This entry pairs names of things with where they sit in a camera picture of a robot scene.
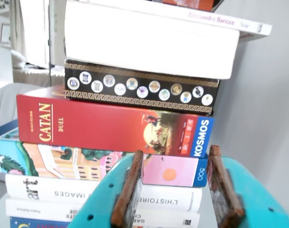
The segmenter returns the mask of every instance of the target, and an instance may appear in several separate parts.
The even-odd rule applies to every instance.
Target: gold border
[[[73,91],[73,90],[65,90],[65,96],[73,97],[73,98],[96,100],[96,101],[118,102],[118,103],[131,104],[131,105],[143,105],[143,106],[150,106],[150,107],[170,108],[170,109],[176,109],[176,110],[186,110],[186,111],[194,111],[194,112],[209,113],[209,114],[212,112],[212,107],[206,107],[206,106],[201,106],[201,105],[179,104],[179,103],[174,103],[174,102],[155,101],[155,100],[139,99],[139,98],[126,97],[126,96],[94,94],[90,92],[81,92],[81,91]]]
[[[87,66],[87,65],[82,65],[82,64],[65,63],[65,68],[73,69],[73,70],[92,71],[92,72],[97,72],[97,73],[106,73],[106,74],[112,74],[112,75],[121,75],[121,76],[126,76],[126,77],[138,77],[138,78],[145,78],[145,79],[150,79],[150,80],[160,80],[160,81],[173,82],[173,83],[185,83],[185,84],[192,84],[192,85],[197,85],[197,86],[208,86],[208,87],[214,87],[214,88],[217,88],[219,86],[219,82],[194,80],[194,79],[190,79],[190,77],[177,78],[175,76],[155,75],[151,73],[126,71],[126,70],[115,69],[115,68],[110,68],[110,67]]]

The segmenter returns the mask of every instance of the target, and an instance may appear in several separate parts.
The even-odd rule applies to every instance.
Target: window
[[[20,0],[25,32],[26,59],[48,68],[48,0]]]

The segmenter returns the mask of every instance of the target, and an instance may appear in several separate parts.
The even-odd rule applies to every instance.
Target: white curtain
[[[27,59],[20,0],[10,1],[10,42],[11,49],[20,52]]]

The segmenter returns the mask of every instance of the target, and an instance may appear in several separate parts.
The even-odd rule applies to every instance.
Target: barcode
[[[263,27],[263,24],[259,24],[259,25],[258,25],[257,32],[261,32],[261,31],[262,31],[262,27]]]
[[[183,221],[183,224],[184,224],[185,226],[189,226],[189,225],[191,225],[191,220],[184,220],[184,221]]]

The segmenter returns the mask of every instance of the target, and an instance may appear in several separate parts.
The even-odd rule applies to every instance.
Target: black game box
[[[75,60],[65,63],[66,97],[91,102],[211,114],[219,82]]]

